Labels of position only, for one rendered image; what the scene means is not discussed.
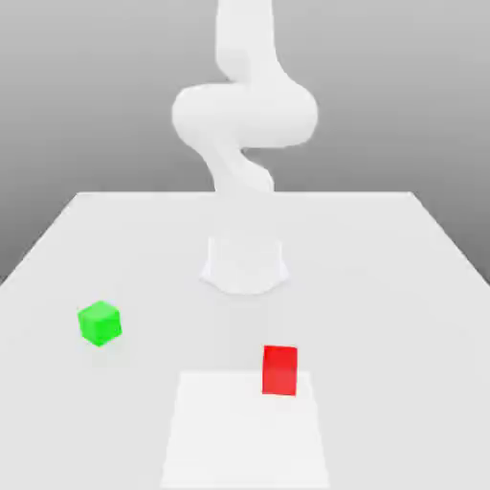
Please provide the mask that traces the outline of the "small red cube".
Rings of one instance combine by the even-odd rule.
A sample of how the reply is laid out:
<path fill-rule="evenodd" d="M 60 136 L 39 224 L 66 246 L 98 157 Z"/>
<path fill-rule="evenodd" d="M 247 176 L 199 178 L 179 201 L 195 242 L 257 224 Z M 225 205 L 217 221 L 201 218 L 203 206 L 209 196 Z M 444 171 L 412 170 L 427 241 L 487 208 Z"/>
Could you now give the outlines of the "small red cube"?
<path fill-rule="evenodd" d="M 298 383 L 298 349 L 266 345 L 262 359 L 262 393 L 295 396 Z"/>

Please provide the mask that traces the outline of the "small green cube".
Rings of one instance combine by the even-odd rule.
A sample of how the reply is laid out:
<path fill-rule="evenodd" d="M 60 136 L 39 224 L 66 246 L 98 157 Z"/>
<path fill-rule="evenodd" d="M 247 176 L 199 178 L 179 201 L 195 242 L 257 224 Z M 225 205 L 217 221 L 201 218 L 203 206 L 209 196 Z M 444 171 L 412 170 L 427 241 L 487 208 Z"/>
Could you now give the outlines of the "small green cube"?
<path fill-rule="evenodd" d="M 105 345 L 123 333 L 119 309 L 106 301 L 96 301 L 78 311 L 78 324 L 81 336 L 95 346 Z"/>

